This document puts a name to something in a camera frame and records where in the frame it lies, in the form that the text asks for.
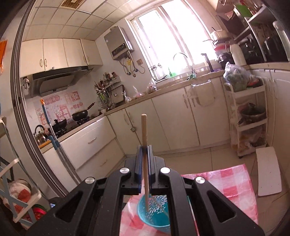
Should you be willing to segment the wooden chopstick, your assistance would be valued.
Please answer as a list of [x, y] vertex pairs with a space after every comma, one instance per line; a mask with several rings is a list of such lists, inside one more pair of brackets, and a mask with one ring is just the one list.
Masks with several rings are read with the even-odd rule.
[[169, 214], [166, 211], [164, 211], [163, 207], [158, 203], [156, 198], [151, 197], [151, 200], [157, 205], [157, 207], [161, 210], [161, 212], [164, 213], [169, 218]]
[[141, 115], [141, 125], [142, 125], [142, 166], [144, 173], [144, 195], [146, 212], [149, 210], [149, 181], [148, 181], [148, 132], [147, 132], [147, 115]]

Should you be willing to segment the kitchen faucet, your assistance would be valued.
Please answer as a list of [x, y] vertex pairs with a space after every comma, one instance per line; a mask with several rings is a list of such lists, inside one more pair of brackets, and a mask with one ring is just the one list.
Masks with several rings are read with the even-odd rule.
[[188, 56], [185, 53], [178, 52], [173, 56], [173, 61], [175, 63], [175, 69], [179, 74], [189, 73], [187, 80], [193, 80], [197, 78], [197, 74], [188, 61]]

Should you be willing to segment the teal perforated plastic basket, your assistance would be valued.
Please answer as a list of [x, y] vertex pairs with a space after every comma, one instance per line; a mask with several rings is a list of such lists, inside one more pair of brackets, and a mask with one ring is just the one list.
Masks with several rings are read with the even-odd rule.
[[[161, 232], [170, 234], [170, 217], [168, 218], [157, 205], [151, 200], [149, 196], [149, 210], [146, 212], [145, 195], [141, 197], [137, 205], [137, 215], [148, 226], [155, 228]], [[158, 203], [163, 207], [164, 211], [169, 214], [168, 202], [166, 195], [154, 196]]]

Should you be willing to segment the pink checkered plastic tablecloth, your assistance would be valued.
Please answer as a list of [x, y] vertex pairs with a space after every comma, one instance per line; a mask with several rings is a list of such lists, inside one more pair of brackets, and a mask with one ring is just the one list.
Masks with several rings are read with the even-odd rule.
[[245, 165], [202, 174], [179, 175], [156, 163], [156, 195], [166, 195], [171, 233], [146, 225], [137, 215], [144, 192], [122, 211], [120, 235], [262, 235], [250, 176]]

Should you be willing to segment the black frying pan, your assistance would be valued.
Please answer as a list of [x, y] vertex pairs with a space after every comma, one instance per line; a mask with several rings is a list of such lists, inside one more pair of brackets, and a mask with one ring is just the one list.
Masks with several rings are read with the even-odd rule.
[[82, 110], [82, 111], [79, 111], [79, 112], [76, 112], [72, 115], [72, 119], [75, 121], [75, 122], [78, 122], [82, 119], [85, 119], [87, 118], [88, 116], [88, 110], [90, 108], [92, 108], [93, 106], [95, 105], [95, 102], [91, 103], [85, 110]]

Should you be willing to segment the black wok on stove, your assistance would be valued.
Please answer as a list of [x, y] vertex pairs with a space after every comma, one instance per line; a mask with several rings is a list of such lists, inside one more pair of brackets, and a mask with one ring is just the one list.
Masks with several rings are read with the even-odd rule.
[[52, 126], [54, 132], [62, 132], [66, 131], [66, 126], [67, 126], [67, 119], [63, 120], [58, 120], [54, 119], [54, 125]]

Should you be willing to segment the metal kettle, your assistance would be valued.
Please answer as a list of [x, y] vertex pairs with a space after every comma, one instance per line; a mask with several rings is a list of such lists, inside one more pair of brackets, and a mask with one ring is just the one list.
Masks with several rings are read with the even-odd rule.
[[35, 131], [33, 133], [34, 138], [37, 142], [37, 145], [40, 146], [48, 141], [48, 136], [45, 133], [45, 128], [42, 125], [38, 125], [35, 127]]

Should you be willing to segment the white storage trolley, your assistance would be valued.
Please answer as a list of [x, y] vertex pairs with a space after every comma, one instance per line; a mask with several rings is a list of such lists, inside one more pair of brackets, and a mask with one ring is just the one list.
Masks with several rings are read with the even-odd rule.
[[235, 92], [230, 83], [224, 83], [229, 115], [231, 147], [239, 158], [266, 147], [268, 109], [266, 85], [262, 78], [245, 90]]

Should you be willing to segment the white board on floor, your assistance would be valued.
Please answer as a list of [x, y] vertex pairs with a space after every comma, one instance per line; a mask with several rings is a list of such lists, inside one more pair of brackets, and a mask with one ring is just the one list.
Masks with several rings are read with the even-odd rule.
[[256, 149], [258, 165], [258, 196], [282, 191], [281, 172], [274, 147]]

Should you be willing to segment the range hood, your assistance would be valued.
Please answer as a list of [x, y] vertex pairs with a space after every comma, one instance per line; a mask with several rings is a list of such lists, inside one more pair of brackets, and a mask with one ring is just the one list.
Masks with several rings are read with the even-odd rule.
[[75, 85], [83, 76], [89, 74], [91, 70], [88, 66], [76, 66], [51, 69], [24, 76], [22, 78], [24, 97], [43, 97], [66, 90], [68, 87]]

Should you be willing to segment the green vegetable plastic bag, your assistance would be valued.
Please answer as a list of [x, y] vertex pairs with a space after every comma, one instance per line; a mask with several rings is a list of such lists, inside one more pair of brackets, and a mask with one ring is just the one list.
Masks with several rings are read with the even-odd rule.
[[255, 76], [239, 65], [226, 63], [223, 75], [225, 81], [233, 87], [234, 92], [246, 90], [249, 84], [255, 83]]

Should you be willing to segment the gas water heater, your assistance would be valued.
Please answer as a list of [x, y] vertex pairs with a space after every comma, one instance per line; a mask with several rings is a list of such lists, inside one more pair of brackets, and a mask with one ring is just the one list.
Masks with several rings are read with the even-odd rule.
[[113, 60], [120, 60], [126, 57], [128, 52], [134, 51], [128, 36], [122, 27], [112, 27], [110, 32], [104, 36], [104, 40]]

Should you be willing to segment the white thermos jug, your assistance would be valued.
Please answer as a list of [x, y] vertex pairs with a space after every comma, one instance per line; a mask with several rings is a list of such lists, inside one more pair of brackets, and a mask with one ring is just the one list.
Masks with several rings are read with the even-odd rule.
[[231, 44], [229, 49], [236, 65], [245, 66], [247, 64], [242, 49], [238, 44]]

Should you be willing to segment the metal shelf rack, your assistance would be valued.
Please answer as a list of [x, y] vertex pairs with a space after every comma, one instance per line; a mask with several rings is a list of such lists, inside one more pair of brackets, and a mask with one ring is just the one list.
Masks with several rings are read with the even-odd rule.
[[264, 1], [217, 1], [248, 64], [289, 62], [289, 31]]

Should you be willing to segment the utensil rack on wall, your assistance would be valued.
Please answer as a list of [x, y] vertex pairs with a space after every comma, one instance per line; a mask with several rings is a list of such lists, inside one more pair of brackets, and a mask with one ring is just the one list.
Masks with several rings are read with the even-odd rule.
[[124, 103], [125, 87], [115, 72], [105, 72], [103, 79], [98, 83], [95, 82], [94, 89], [97, 94], [98, 106], [102, 110], [109, 111]]

